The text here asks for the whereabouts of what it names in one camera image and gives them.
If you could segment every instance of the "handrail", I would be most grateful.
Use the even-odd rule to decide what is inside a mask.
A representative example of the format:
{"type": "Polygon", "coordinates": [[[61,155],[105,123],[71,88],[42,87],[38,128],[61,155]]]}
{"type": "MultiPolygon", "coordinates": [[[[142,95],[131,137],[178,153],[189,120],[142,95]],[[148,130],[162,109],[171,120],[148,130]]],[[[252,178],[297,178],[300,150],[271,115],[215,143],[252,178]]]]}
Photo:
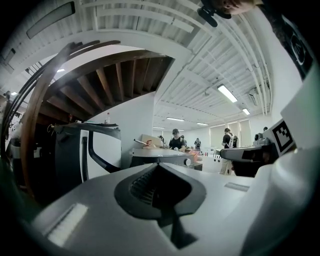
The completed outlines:
{"type": "Polygon", "coordinates": [[[24,84],[24,86],[19,91],[18,95],[13,100],[7,115],[4,116],[4,122],[2,123],[2,132],[6,131],[9,128],[9,124],[14,117],[14,114],[17,112],[18,108],[20,107],[21,103],[25,100],[27,95],[30,93],[30,91],[36,86],[36,80],[42,75],[47,65],[51,62],[49,60],[47,63],[45,63],[42,67],[40,67],[30,78],[29,80],[24,84]]]}

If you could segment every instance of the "air vent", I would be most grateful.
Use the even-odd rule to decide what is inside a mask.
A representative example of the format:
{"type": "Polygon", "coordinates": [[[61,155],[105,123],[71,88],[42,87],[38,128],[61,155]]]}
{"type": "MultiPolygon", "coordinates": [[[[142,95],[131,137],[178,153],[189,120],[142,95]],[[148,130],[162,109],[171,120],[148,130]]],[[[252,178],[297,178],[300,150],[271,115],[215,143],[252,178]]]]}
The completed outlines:
{"type": "MultiPolygon", "coordinates": [[[[266,91],[266,105],[267,106],[270,106],[270,101],[271,101],[271,95],[270,95],[270,89],[269,89],[269,83],[267,82],[266,83],[266,87],[265,87],[265,91],[266,91]]],[[[261,106],[261,102],[260,102],[260,98],[259,98],[259,93],[258,93],[258,90],[257,88],[253,88],[251,89],[249,92],[248,92],[248,96],[252,102],[252,104],[256,107],[259,107],[261,106]]]]}

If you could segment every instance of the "wooden staircase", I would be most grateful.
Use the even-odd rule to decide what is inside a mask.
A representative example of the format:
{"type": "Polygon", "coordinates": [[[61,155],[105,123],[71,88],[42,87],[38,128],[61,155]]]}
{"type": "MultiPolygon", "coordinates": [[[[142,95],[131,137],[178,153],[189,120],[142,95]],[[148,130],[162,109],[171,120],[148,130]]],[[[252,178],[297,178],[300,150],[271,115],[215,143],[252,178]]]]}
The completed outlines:
{"type": "Polygon", "coordinates": [[[123,102],[157,90],[173,59],[134,50],[90,61],[56,80],[47,90],[37,123],[86,121],[123,102]]]}

